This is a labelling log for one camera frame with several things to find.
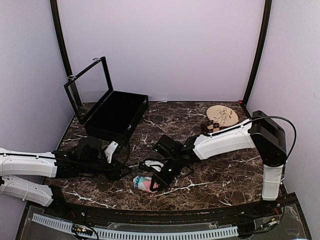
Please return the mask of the pink teal patterned sock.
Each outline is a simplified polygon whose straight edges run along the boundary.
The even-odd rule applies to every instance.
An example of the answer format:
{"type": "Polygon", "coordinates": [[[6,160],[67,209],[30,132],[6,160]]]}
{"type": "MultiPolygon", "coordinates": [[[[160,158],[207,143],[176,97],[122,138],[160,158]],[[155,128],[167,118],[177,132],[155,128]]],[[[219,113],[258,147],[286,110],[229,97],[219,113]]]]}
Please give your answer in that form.
{"type": "Polygon", "coordinates": [[[155,193],[156,191],[151,191],[151,177],[143,177],[141,175],[137,175],[133,179],[133,187],[136,190],[141,190],[144,192],[155,193]]]}

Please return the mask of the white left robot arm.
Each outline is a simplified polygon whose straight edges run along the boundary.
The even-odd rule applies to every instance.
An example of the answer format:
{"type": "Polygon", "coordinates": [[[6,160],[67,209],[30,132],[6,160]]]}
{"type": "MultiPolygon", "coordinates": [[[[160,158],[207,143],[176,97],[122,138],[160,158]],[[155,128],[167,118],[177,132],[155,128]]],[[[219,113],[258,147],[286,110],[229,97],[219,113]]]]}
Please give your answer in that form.
{"type": "Polygon", "coordinates": [[[70,206],[59,187],[40,185],[22,179],[22,176],[43,176],[68,179],[78,176],[104,175],[117,181],[132,170],[126,161],[120,162],[115,154],[125,147],[130,150],[129,140],[116,137],[107,147],[100,139],[88,136],[67,151],[28,153],[0,150],[0,192],[1,194],[31,201],[43,207],[50,207],[60,218],[67,218],[70,206]]]}

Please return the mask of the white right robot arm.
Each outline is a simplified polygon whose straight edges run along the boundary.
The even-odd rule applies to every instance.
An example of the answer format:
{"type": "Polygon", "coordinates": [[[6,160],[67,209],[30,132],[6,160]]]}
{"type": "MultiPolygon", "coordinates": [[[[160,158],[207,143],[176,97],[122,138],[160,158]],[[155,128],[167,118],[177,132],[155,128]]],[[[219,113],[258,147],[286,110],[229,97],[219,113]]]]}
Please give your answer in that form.
{"type": "Polygon", "coordinates": [[[150,191],[166,189],[181,170],[213,156],[242,149],[257,149],[263,164],[262,201],[255,205],[255,213],[266,217],[275,208],[284,167],[289,155],[285,130],[263,111],[253,112],[252,117],[234,126],[214,133],[189,137],[185,143],[162,135],[154,150],[167,162],[151,177],[150,191]]]}

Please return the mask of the black storage box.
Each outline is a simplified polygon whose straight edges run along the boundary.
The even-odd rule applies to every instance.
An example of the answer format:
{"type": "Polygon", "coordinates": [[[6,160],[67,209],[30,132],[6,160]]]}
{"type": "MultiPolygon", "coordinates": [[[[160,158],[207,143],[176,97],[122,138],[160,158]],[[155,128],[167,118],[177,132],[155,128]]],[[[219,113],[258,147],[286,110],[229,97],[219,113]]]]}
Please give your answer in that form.
{"type": "Polygon", "coordinates": [[[101,140],[112,141],[119,136],[129,140],[148,106],[147,95],[114,90],[90,109],[84,129],[88,136],[101,140]]]}

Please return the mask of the black box glass lid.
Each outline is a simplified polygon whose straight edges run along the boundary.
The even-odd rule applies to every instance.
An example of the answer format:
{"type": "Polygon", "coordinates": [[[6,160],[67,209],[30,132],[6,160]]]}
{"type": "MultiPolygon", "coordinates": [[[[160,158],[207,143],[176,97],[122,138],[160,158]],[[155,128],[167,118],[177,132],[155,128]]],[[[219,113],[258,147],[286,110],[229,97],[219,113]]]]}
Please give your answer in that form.
{"type": "Polygon", "coordinates": [[[106,57],[94,58],[92,64],[67,79],[64,89],[75,116],[84,125],[114,91],[106,57]]]}

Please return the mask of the brown argyle sock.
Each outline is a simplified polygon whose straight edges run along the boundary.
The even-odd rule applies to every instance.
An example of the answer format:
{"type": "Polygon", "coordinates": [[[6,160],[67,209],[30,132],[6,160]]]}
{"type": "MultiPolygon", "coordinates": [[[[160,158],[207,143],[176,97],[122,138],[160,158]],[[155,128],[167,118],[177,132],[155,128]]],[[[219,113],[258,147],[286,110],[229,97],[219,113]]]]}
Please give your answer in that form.
{"type": "Polygon", "coordinates": [[[201,133],[203,135],[209,135],[225,128],[226,127],[219,123],[217,120],[210,120],[209,122],[200,124],[201,133]]]}

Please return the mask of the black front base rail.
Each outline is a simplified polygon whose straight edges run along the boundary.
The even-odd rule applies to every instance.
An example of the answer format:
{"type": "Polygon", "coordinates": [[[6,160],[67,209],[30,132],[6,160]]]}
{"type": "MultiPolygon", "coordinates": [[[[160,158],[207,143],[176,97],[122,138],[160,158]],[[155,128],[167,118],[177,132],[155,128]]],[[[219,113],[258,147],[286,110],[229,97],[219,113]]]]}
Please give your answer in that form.
{"type": "Polygon", "coordinates": [[[247,225],[254,220],[275,216],[276,206],[262,208],[261,202],[242,205],[196,210],[123,210],[105,207],[85,206],[67,203],[68,210],[75,214],[75,220],[89,225],[104,226],[107,223],[129,224],[193,224],[218,222],[219,224],[247,225]]]}

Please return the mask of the left black frame post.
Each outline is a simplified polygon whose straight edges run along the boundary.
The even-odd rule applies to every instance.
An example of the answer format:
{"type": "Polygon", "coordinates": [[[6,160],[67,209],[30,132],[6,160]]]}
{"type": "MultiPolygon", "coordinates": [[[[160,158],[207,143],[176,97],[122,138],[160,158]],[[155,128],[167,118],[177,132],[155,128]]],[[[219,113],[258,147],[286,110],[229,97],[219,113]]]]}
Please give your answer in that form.
{"type": "Polygon", "coordinates": [[[56,34],[56,39],[58,42],[58,47],[61,55],[61,59],[63,62],[64,70],[66,73],[66,77],[68,81],[72,80],[73,71],[71,68],[69,56],[67,53],[66,43],[64,39],[64,34],[62,30],[62,24],[60,19],[60,13],[59,13],[59,7],[58,7],[58,1],[57,0],[50,0],[50,8],[51,8],[51,14],[56,34]]]}

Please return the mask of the black frame post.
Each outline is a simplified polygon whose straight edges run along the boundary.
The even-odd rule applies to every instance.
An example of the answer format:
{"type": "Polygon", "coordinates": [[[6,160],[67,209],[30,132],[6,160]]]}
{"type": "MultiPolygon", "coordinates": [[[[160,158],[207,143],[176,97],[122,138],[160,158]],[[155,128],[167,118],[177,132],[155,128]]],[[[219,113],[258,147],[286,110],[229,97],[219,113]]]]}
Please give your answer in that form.
{"type": "Polygon", "coordinates": [[[265,40],[266,40],[268,26],[269,26],[271,9],[272,9],[272,0],[265,0],[257,47],[256,47],[248,83],[244,92],[243,99],[241,101],[244,108],[247,107],[247,104],[249,102],[249,99],[254,87],[254,83],[258,74],[258,70],[259,70],[259,66],[260,66],[260,62],[261,62],[261,58],[262,58],[263,50],[265,46],[265,40]]]}
{"type": "Polygon", "coordinates": [[[66,73],[66,77],[68,81],[72,80],[73,71],[71,68],[69,56],[67,53],[66,43],[64,39],[64,34],[62,30],[62,24],[60,19],[60,13],[59,13],[59,7],[58,7],[58,1],[57,0],[50,0],[50,8],[51,8],[51,14],[56,34],[56,39],[58,42],[58,47],[61,55],[61,59],[63,62],[64,70],[66,73]]]}

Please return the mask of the right black frame post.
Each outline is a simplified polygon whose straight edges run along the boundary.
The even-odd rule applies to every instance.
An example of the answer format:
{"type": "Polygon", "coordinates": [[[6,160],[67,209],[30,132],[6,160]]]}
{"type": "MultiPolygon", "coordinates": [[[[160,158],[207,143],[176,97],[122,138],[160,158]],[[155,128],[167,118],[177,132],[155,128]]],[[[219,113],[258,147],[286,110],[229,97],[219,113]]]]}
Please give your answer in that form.
{"type": "Polygon", "coordinates": [[[249,102],[249,99],[254,87],[254,83],[258,74],[258,70],[259,70],[259,66],[260,66],[260,62],[261,62],[261,58],[262,58],[263,50],[265,46],[265,40],[266,40],[268,26],[269,26],[271,9],[272,9],[272,0],[265,0],[257,47],[256,47],[248,83],[244,92],[243,99],[241,101],[244,108],[247,107],[247,104],[249,102]]]}

